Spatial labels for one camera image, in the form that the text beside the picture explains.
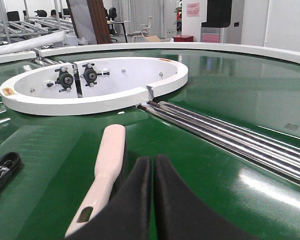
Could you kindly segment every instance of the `person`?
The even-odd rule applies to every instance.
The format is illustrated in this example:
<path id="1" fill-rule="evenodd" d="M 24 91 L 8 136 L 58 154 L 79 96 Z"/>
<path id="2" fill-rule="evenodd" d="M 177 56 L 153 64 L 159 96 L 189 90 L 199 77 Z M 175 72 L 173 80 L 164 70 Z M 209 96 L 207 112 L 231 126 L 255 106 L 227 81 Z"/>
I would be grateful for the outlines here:
<path id="1" fill-rule="evenodd" d="M 57 12 L 55 9 L 52 9 L 50 13 L 50 18 L 56 18 L 56 17 L 57 17 Z"/>

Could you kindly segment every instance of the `black object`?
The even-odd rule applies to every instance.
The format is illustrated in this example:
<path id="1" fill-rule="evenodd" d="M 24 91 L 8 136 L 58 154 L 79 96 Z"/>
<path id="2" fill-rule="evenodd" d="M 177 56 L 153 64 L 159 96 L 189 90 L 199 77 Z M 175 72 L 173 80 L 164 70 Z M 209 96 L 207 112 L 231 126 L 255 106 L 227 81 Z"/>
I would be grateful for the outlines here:
<path id="1" fill-rule="evenodd" d="M 231 22 L 232 0 L 207 0 L 206 22 L 202 28 L 227 28 Z"/>
<path id="2" fill-rule="evenodd" d="M 8 152 L 0 158 L 0 190 L 21 165 L 21 158 L 17 152 Z"/>
<path id="3" fill-rule="evenodd" d="M 95 82 L 97 80 L 97 72 L 94 70 L 93 65 L 95 65 L 94 63 L 88 63 L 86 65 L 84 65 L 83 67 L 85 67 L 84 72 L 83 72 L 83 77 L 84 80 L 86 81 L 86 87 L 93 87 L 95 84 L 97 84 L 97 82 Z"/>
<path id="4" fill-rule="evenodd" d="M 34 12 L 37 14 L 36 17 L 46 17 L 46 16 L 48 16 L 47 12 L 45 10 L 42 10 L 42 9 L 34 11 Z"/>
<path id="5" fill-rule="evenodd" d="M 69 10 L 69 8 L 64 8 L 64 9 L 63 9 L 63 14 L 64 14 L 64 15 L 70 15 L 70 10 Z"/>
<path id="6" fill-rule="evenodd" d="M 59 92 L 69 91 L 71 90 L 71 85 L 74 83 L 74 78 L 67 71 L 65 67 L 61 67 L 60 69 L 56 69 L 56 72 L 59 72 L 59 77 L 55 81 L 56 84 L 60 84 L 63 89 L 59 90 Z"/>
<path id="7" fill-rule="evenodd" d="M 8 21 L 20 21 L 18 11 L 8 11 L 6 15 L 8 17 Z"/>
<path id="8" fill-rule="evenodd" d="M 186 186 L 166 155 L 154 158 L 154 207 L 159 240 L 256 240 L 210 209 Z"/>
<path id="9" fill-rule="evenodd" d="M 113 20 L 113 21 L 117 17 L 117 9 L 115 7 L 110 7 L 110 9 L 109 9 L 109 17 L 110 17 L 110 20 Z"/>
<path id="10" fill-rule="evenodd" d="M 147 240 L 150 206 L 151 159 L 142 156 L 107 206 L 66 240 Z"/>

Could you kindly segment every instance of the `pink poster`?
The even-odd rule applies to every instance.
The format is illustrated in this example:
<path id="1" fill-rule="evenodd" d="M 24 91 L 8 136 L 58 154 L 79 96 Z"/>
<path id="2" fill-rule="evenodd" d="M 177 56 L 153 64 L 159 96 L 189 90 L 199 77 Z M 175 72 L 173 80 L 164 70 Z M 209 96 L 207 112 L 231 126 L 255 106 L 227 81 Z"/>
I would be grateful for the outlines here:
<path id="1" fill-rule="evenodd" d="M 186 5 L 187 17 L 199 17 L 199 3 L 188 3 Z"/>

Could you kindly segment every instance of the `bolt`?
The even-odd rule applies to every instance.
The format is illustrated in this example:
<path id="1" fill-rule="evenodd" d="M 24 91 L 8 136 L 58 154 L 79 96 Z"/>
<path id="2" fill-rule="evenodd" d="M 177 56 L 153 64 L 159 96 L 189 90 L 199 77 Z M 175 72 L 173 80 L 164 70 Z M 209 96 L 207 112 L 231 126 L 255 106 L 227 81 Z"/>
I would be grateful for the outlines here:
<path id="1" fill-rule="evenodd" d="M 90 79 L 90 80 L 96 79 L 96 74 L 95 74 L 94 72 L 90 72 L 90 73 L 88 74 L 88 79 Z"/>
<path id="2" fill-rule="evenodd" d="M 65 84 L 71 84 L 72 78 L 69 77 L 69 76 L 67 76 L 67 77 L 64 78 L 63 82 L 64 82 Z"/>

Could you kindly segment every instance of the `wooden panel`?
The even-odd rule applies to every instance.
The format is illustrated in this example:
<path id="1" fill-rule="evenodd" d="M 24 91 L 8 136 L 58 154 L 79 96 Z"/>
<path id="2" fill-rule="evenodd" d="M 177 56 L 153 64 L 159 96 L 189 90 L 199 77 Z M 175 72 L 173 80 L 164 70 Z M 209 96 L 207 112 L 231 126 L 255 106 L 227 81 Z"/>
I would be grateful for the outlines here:
<path id="1" fill-rule="evenodd" d="M 109 27 L 102 0 L 66 0 L 78 38 L 89 44 L 110 44 Z"/>

